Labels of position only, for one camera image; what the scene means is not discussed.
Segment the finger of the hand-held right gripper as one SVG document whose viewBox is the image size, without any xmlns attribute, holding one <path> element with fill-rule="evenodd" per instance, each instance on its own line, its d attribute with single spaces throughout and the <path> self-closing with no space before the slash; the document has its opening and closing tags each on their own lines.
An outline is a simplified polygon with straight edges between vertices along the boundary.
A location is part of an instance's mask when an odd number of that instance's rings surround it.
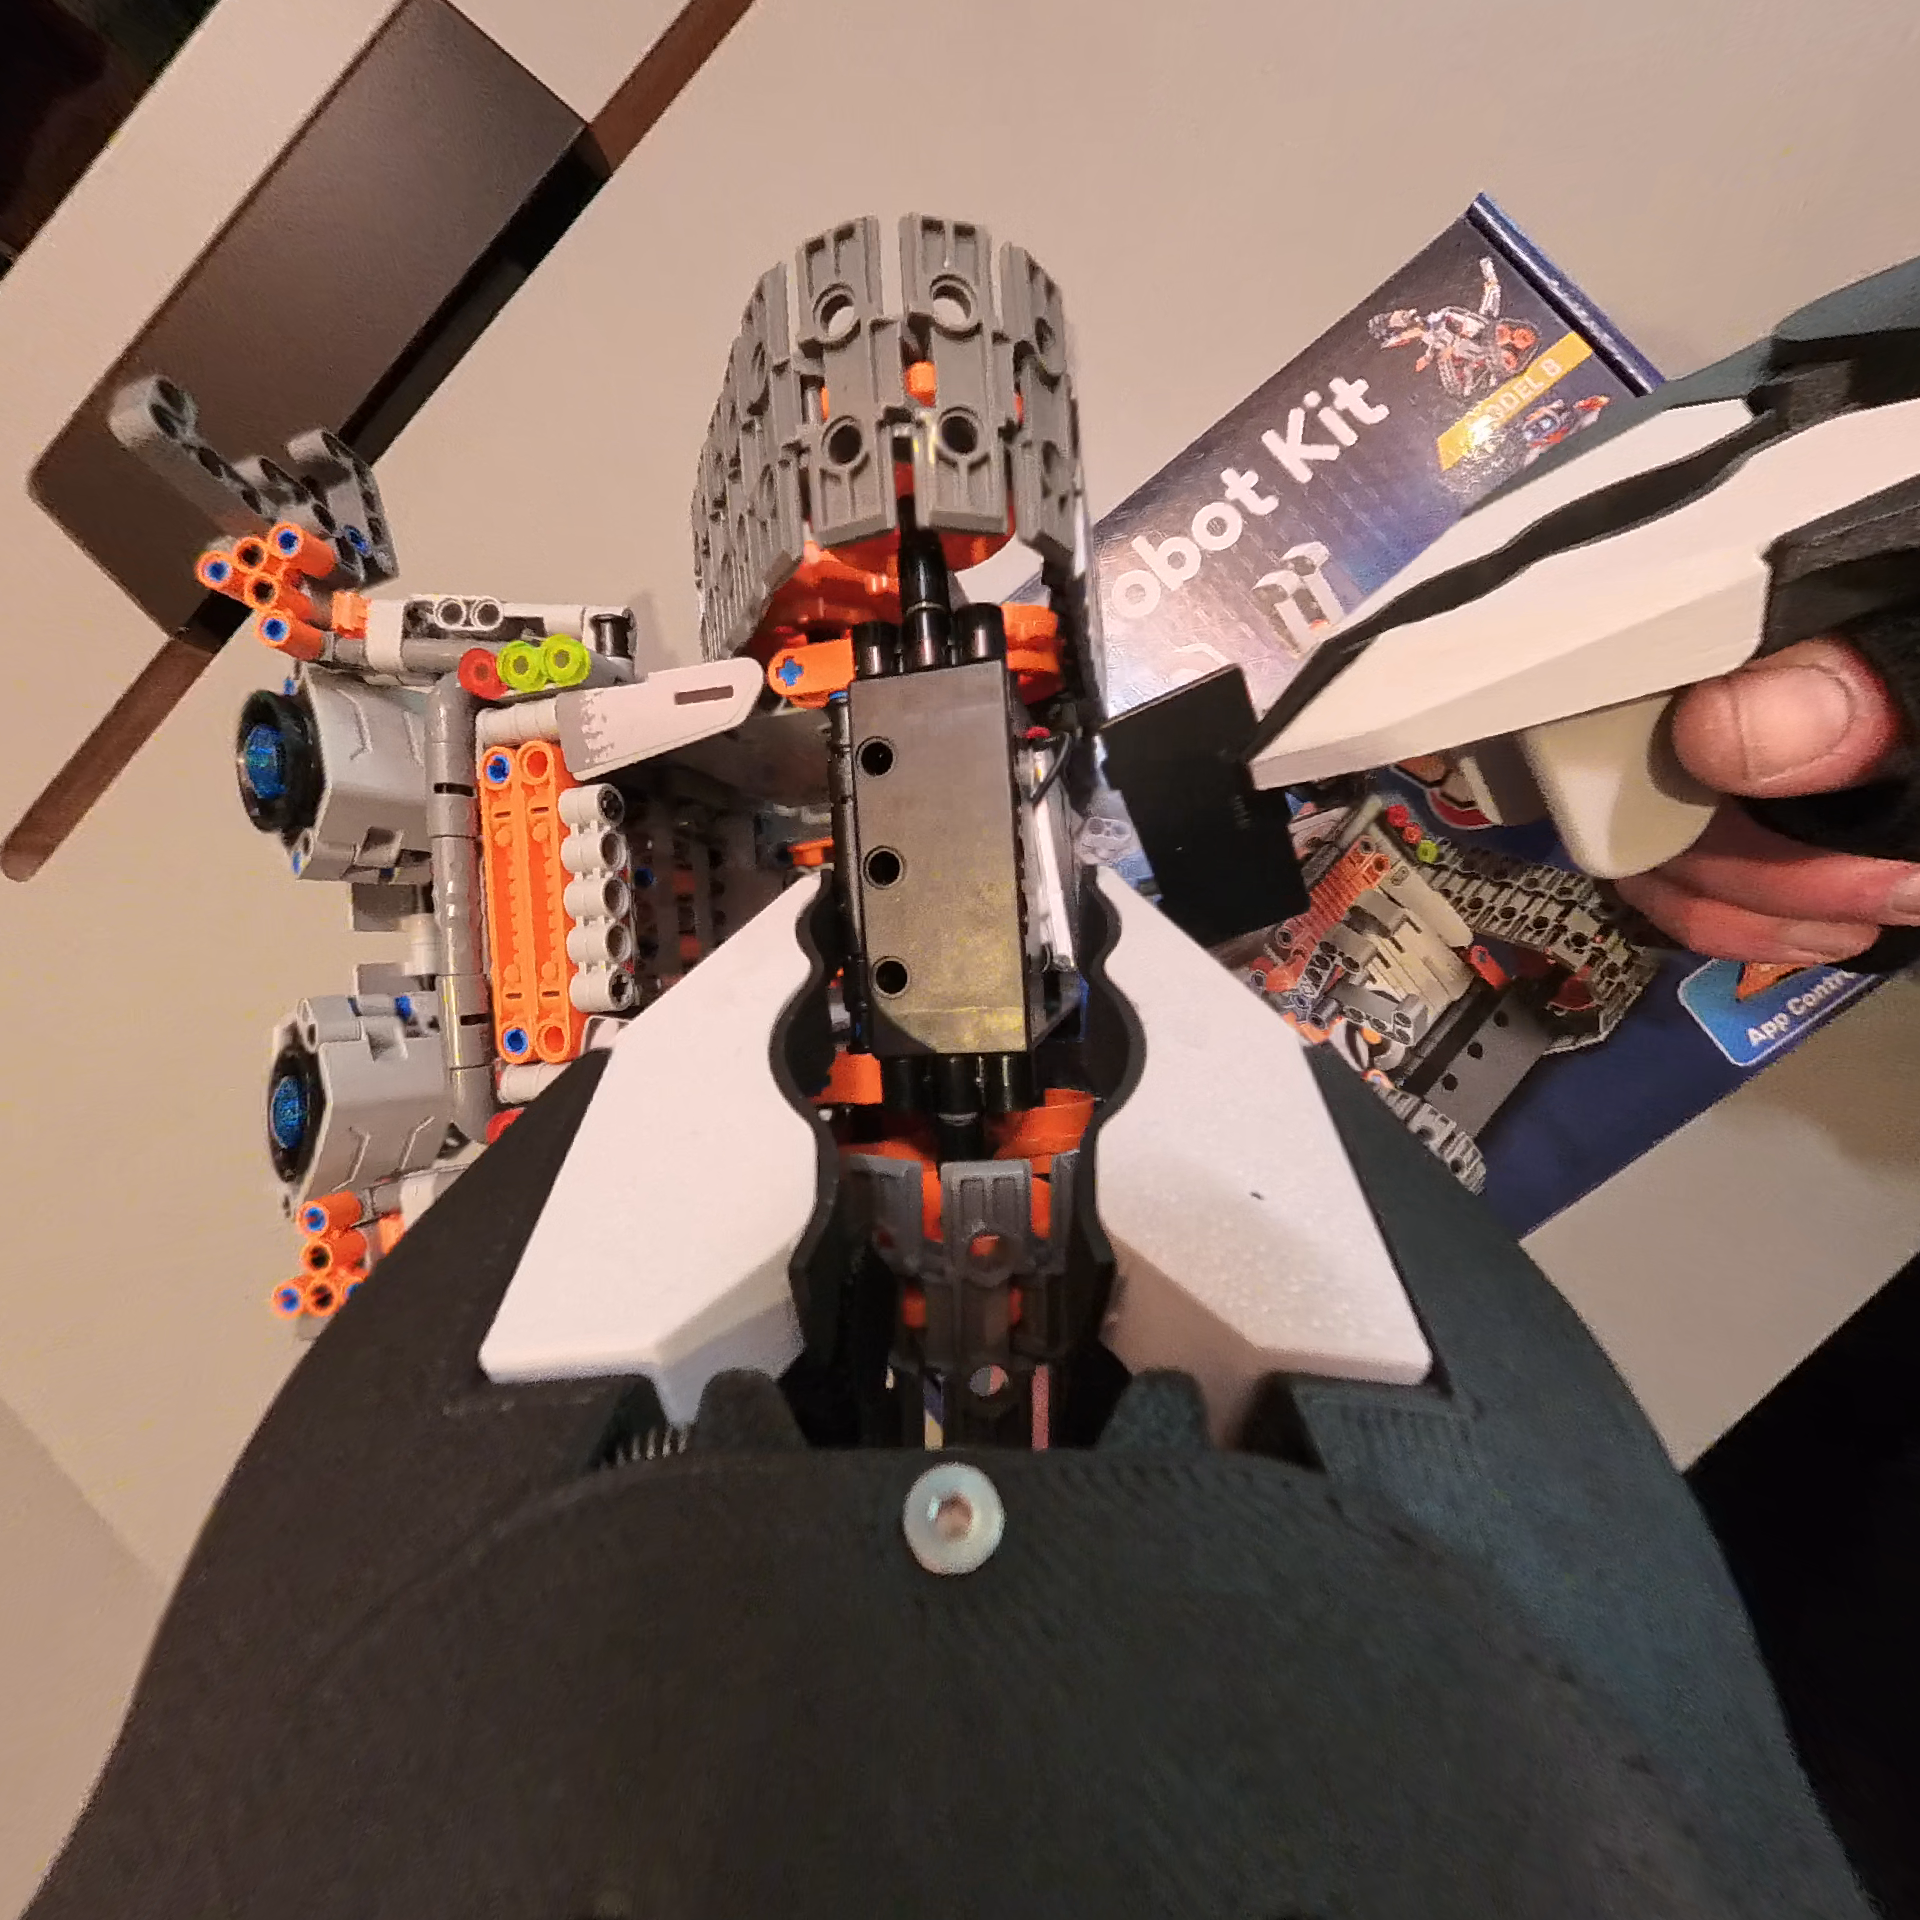
<svg viewBox="0 0 1920 1920">
<path fill-rule="evenodd" d="M 1917 597 L 1915 429 L 1805 429 L 1667 515 L 1536 558 L 1361 649 L 1250 754 L 1262 790 L 1516 741 L 1566 851 L 1620 879 L 1682 855 L 1715 791 L 1684 773 L 1674 696 Z"/>
<path fill-rule="evenodd" d="M 1758 423 L 1745 397 L 1672 405 L 1669 394 L 1648 394 L 1611 405 L 1598 425 L 1545 453 L 1359 606 L 1299 677 L 1333 679 L 1383 631 L 1476 601 L 1530 564 L 1542 545 L 1536 534 L 1555 515 Z"/>
</svg>

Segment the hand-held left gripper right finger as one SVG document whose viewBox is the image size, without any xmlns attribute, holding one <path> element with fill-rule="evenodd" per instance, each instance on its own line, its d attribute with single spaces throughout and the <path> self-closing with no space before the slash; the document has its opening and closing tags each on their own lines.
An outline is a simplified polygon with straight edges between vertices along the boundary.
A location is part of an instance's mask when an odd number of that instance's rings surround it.
<svg viewBox="0 0 1920 1920">
<path fill-rule="evenodd" d="M 1118 1255 L 1108 1348 L 1135 1372 L 1189 1374 L 1228 1445 L 1273 1374 L 1426 1382 L 1430 1340 L 1314 1051 L 1157 903 L 1097 885 L 1118 915 L 1105 974 L 1142 1047 L 1095 1148 Z"/>
</svg>

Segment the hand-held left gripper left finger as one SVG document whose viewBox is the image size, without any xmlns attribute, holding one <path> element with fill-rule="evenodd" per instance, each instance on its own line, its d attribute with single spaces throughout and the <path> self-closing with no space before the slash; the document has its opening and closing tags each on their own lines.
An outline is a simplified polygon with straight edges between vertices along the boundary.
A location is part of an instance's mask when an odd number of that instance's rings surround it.
<svg viewBox="0 0 1920 1920">
<path fill-rule="evenodd" d="M 802 1355 L 836 933 L 832 881 L 793 883 L 627 1027 L 481 1346 L 492 1382 L 641 1376 L 690 1423 L 716 1374 Z"/>
</svg>

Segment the orange grey tracked brick robot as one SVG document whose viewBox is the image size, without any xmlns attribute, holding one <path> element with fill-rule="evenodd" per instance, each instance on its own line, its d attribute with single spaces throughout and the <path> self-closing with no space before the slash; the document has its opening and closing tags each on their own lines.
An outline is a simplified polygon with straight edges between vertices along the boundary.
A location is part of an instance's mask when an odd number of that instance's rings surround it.
<svg viewBox="0 0 1920 1920">
<path fill-rule="evenodd" d="M 701 657 L 638 612 L 387 593 L 373 465 L 231 461 L 161 373 L 109 431 L 217 534 L 197 577 L 290 664 L 236 786 L 404 954 L 281 1021 L 264 1133 L 316 1329 L 574 1064 L 798 881 L 832 881 L 823 1210 L 782 1374 L 828 1441 L 1045 1449 L 1112 1284 L 1082 1068 L 1103 683 L 1069 317 L 976 222 L 877 214 L 755 283 L 701 448 Z M 1026 946 L 1017 750 L 1065 732 L 1080 969 Z"/>
</svg>

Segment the black brick cover piece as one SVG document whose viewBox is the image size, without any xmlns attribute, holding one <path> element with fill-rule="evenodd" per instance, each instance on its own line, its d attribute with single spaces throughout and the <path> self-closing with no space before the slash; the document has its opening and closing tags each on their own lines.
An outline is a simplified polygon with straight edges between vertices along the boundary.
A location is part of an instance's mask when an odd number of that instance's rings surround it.
<svg viewBox="0 0 1920 1920">
<path fill-rule="evenodd" d="M 1168 691 L 1101 732 L 1107 776 L 1129 810 L 1161 903 L 1213 948 L 1310 905 L 1290 801 L 1254 786 L 1256 713 L 1235 664 Z"/>
</svg>

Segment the person's right hand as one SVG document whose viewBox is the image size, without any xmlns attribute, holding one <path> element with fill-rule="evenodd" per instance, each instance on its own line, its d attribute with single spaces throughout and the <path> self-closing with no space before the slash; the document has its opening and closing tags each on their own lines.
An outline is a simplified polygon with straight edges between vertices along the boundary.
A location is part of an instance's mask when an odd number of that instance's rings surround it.
<svg viewBox="0 0 1920 1920">
<path fill-rule="evenodd" d="M 1672 711 L 1686 767 L 1723 795 L 1712 825 L 1671 862 L 1620 879 L 1620 898 L 1672 945 L 1710 958 L 1850 963 L 1893 924 L 1919 920 L 1919 868 L 1816 851 L 1745 808 L 1885 775 L 1910 730 L 1859 649 L 1813 638 L 1695 685 Z"/>
</svg>

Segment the blue robot kit box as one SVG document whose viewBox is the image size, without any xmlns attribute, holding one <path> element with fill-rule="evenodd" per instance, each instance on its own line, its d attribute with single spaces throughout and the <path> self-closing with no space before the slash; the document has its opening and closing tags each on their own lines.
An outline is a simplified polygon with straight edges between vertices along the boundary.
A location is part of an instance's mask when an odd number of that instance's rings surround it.
<svg viewBox="0 0 1920 1920">
<path fill-rule="evenodd" d="M 1478 197 L 1099 521 L 1112 711 L 1226 666 L 1263 711 L 1460 515 L 1656 380 Z M 1306 907 L 1213 952 L 1519 1234 L 1885 980 L 1659 946 L 1446 756 L 1288 804 Z"/>
</svg>

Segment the person's black clothing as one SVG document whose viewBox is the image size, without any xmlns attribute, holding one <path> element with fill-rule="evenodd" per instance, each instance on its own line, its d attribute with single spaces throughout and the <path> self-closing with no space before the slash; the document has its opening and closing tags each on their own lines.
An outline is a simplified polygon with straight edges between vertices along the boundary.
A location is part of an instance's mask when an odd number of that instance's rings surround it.
<svg viewBox="0 0 1920 1920">
<path fill-rule="evenodd" d="M 1816 1796 L 1885 1916 L 1919 1914 L 1917 1275 L 1689 1467 Z"/>
</svg>

